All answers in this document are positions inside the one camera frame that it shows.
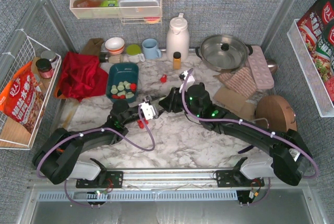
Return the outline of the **teal storage basket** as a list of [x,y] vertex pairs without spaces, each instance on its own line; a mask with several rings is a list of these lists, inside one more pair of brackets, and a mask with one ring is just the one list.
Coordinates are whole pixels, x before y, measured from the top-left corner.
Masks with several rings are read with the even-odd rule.
[[139,81],[139,67],[134,63],[117,63],[114,64],[109,70],[109,77],[106,87],[106,96],[112,102],[116,102],[117,100],[125,100],[128,103],[133,103],[137,99],[137,90],[136,92],[132,92],[131,90],[124,89],[123,91],[132,92],[134,97],[130,99],[126,99],[126,95],[119,96],[119,99],[113,99],[111,94],[111,88],[113,85],[123,85],[124,81],[128,81],[129,83],[136,83],[138,90],[138,81]]

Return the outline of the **striped pink cloth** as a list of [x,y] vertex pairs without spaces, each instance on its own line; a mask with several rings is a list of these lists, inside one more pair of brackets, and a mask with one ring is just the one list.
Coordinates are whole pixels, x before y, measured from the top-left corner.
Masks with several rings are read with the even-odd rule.
[[256,91],[257,86],[248,67],[242,67],[236,73],[221,73],[214,77],[228,89],[249,99]]

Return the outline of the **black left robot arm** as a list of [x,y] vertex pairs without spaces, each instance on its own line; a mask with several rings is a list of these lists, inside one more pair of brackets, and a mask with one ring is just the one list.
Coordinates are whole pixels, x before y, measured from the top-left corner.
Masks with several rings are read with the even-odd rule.
[[134,107],[130,107],[125,100],[118,100],[113,103],[106,122],[100,127],[83,132],[56,129],[33,157],[37,177],[49,179],[55,185],[70,178],[102,183],[105,167],[96,160],[91,163],[79,162],[79,156],[88,150],[115,145],[122,140],[140,150],[153,151],[156,147],[154,140],[150,148],[145,148],[128,139],[126,124],[141,120],[147,126],[147,120],[156,119],[165,111],[159,104],[162,100],[164,97],[147,96]]

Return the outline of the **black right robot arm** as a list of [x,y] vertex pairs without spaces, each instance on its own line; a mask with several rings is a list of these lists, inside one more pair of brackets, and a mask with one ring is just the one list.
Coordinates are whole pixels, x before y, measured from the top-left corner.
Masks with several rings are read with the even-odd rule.
[[274,175],[282,182],[297,186],[312,161],[301,135],[292,129],[276,132],[245,121],[228,109],[214,104],[203,83],[192,85],[184,93],[173,87],[161,101],[167,112],[186,112],[209,131],[236,137],[272,158]]

